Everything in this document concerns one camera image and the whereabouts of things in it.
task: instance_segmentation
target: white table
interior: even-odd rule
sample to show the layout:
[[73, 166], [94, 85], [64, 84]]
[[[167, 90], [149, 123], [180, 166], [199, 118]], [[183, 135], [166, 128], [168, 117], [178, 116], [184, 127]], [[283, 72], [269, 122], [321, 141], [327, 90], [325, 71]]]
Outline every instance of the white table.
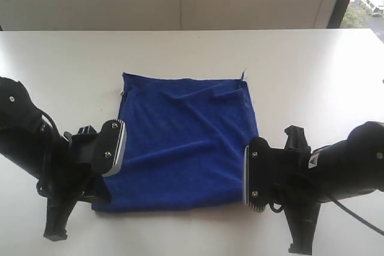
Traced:
[[[61, 132], [87, 124], [100, 129], [114, 118], [123, 71], [219, 79], [247, 69], [260, 135], [275, 147], [284, 146], [290, 124], [305, 127], [315, 148], [345, 139], [367, 120], [384, 121], [383, 57], [383, 44], [369, 30], [0, 33], [0, 75], [21, 80]], [[288, 255], [284, 214], [258, 214], [239, 203], [116, 216], [78, 203], [68, 240], [52, 243], [42, 237], [46, 201], [36, 180], [0, 160], [2, 255]], [[384, 228], [384, 194], [343, 203]], [[314, 255], [383, 251], [380, 235], [323, 205]]]

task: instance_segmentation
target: blue cloth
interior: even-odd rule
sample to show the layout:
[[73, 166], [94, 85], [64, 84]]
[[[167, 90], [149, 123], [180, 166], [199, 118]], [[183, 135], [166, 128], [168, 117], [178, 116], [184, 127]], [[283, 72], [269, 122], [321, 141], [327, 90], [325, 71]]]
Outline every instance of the blue cloth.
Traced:
[[123, 78], [124, 161], [119, 173], [106, 178], [112, 204], [92, 208], [184, 210], [241, 200], [244, 149], [257, 135], [243, 77]]

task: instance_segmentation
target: tree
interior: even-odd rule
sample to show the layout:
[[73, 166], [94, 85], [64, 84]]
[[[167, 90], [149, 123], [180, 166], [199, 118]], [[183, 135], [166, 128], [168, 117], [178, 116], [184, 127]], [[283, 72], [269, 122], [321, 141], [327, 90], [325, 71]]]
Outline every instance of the tree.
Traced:
[[369, 16], [362, 3], [355, 5], [350, 2], [340, 28], [363, 28], [368, 23]]

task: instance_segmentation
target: microfiber towel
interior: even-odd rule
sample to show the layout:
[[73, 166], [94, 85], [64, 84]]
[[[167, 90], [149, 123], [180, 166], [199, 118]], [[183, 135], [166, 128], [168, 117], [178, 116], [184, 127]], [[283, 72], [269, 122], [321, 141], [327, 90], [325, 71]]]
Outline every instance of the microfiber towel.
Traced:
[[123, 78], [124, 160], [105, 178], [112, 204], [92, 208], [185, 210], [241, 200], [244, 149], [257, 136], [244, 73], [229, 80]]

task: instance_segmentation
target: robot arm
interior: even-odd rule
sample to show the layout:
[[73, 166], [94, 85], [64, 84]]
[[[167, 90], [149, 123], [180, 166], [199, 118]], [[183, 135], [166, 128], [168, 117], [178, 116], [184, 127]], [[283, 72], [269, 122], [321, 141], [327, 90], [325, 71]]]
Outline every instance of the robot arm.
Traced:
[[313, 153], [303, 128], [291, 126], [285, 132], [284, 149], [270, 148], [260, 137], [247, 147], [243, 199], [257, 212], [266, 205], [274, 212], [284, 211], [293, 239], [289, 252], [312, 255], [320, 205], [330, 201], [383, 234], [338, 202], [384, 190], [383, 124], [367, 122], [356, 127], [347, 140]]
[[99, 133], [88, 126], [61, 136], [24, 85], [0, 77], [0, 154], [38, 179], [37, 192], [47, 198], [44, 237], [52, 241], [67, 238], [77, 201], [111, 202], [103, 176], [119, 171], [126, 136], [120, 120], [107, 121]]

